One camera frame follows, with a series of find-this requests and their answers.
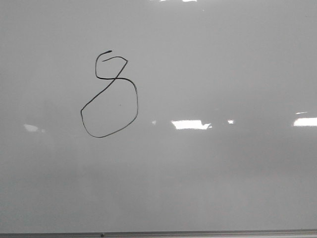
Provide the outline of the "white glossy whiteboard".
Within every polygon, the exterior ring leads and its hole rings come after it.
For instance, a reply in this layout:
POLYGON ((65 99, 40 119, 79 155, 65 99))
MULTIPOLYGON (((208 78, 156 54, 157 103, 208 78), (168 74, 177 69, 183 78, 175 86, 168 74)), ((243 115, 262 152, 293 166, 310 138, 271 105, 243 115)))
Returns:
POLYGON ((314 229, 314 0, 3 0, 2 233, 314 229))

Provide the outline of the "grey aluminium whiteboard frame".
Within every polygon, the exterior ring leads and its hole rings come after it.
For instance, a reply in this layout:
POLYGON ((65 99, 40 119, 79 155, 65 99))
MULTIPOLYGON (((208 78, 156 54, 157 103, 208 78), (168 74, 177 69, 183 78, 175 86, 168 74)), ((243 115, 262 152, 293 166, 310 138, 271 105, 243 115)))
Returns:
POLYGON ((317 230, 1 233, 0 236, 2 238, 315 238, 317 230))

